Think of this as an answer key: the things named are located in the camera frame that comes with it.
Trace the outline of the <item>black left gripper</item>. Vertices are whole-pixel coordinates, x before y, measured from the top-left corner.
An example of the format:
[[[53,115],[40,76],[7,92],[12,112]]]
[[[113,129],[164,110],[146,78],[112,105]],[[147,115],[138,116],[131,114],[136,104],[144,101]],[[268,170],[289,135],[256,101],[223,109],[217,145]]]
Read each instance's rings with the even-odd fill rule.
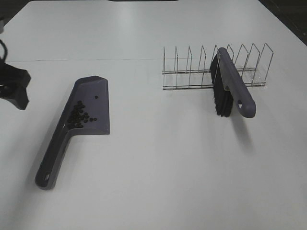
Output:
[[[25,110],[29,100],[26,88],[31,80],[27,70],[4,64],[0,69],[0,98]]]

